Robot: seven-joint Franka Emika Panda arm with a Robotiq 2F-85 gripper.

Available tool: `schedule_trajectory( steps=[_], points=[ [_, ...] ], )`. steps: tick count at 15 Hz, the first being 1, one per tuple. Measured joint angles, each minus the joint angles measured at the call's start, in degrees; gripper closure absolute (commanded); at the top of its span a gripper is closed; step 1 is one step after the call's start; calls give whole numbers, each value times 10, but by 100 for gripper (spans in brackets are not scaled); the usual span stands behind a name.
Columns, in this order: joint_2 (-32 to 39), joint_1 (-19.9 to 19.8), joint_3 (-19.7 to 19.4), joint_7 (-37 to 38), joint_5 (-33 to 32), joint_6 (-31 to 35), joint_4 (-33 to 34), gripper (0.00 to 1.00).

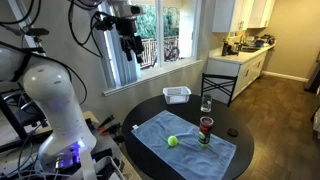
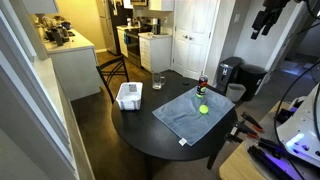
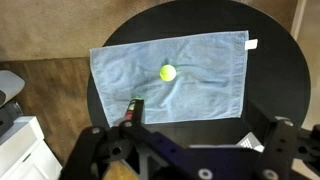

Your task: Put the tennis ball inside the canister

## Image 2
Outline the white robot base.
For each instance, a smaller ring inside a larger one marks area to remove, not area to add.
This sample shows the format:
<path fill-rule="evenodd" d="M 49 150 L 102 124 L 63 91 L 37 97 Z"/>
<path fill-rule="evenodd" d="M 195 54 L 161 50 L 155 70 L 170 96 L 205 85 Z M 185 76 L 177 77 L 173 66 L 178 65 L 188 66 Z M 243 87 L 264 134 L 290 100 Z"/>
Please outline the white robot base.
<path fill-rule="evenodd" d="M 291 155 L 320 167 L 320 99 L 318 85 L 294 115 L 277 128 L 278 137 Z"/>

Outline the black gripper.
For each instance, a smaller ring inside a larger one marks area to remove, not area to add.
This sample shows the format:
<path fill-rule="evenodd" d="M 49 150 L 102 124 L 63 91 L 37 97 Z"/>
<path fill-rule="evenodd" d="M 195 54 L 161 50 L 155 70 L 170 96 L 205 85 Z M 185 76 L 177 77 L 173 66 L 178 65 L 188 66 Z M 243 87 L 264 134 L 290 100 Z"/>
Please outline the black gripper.
<path fill-rule="evenodd" d="M 290 0 L 264 0 L 264 11 L 259 11 L 252 25 L 253 33 L 251 39 L 256 40 L 260 30 L 263 29 L 262 35 L 268 35 L 271 27 L 277 22 L 283 8 Z"/>

